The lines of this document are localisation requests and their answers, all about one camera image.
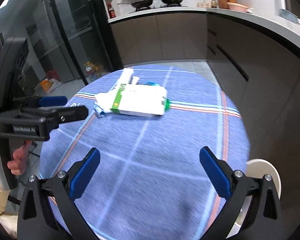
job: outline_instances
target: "tablecloth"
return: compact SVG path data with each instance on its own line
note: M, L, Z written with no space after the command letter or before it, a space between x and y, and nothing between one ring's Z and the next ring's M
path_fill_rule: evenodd
M216 85L196 73L164 65L134 67L140 84L167 89L171 109L146 118L95 116L94 95L111 90L122 70L84 87L67 106L85 105L85 121L62 124L42 147L41 178L82 160L92 147L101 162L83 196L75 201L83 217L104 239L199 239L224 200L199 162L208 146L232 169L245 170L249 141L235 105ZM65 228L52 202L57 220Z

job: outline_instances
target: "ceiling light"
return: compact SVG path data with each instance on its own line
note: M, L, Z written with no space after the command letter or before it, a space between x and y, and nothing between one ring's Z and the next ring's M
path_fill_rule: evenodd
M9 2L9 0L4 0L3 3L2 3L2 5L0 5L0 9L1 9L2 7L5 7L5 6L7 5L8 2Z

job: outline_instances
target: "cabinet handle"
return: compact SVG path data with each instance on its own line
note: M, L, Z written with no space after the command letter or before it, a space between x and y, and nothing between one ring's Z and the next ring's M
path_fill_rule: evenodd
M215 51L208 45L208 49L212 52L213 55L217 55Z
M217 45L217 48L221 51L223 55L226 56L226 58L232 63L232 65L239 71L239 73L242 75L242 77L245 79L246 82L249 81L249 76L247 73L240 67L240 65L219 45Z
M213 36L218 36L218 34L211 29L208 29L208 32L210 32Z

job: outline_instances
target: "person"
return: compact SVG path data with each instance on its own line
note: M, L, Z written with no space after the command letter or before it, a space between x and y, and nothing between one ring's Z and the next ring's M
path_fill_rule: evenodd
M22 175L26 170L26 162L28 160L28 151L31 141L25 141L24 144L13 152L13 159L8 162L8 168L14 175ZM5 207L8 201L10 190L3 191L0 183L0 223L4 229L13 238L17 237L17 220L18 216L6 214Z

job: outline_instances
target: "beige pants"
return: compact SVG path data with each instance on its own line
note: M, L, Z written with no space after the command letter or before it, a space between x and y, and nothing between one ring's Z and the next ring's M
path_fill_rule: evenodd
M18 216L8 215L4 213L7 205L10 190L2 191L0 182L0 223L4 229L14 238L17 238L17 221Z

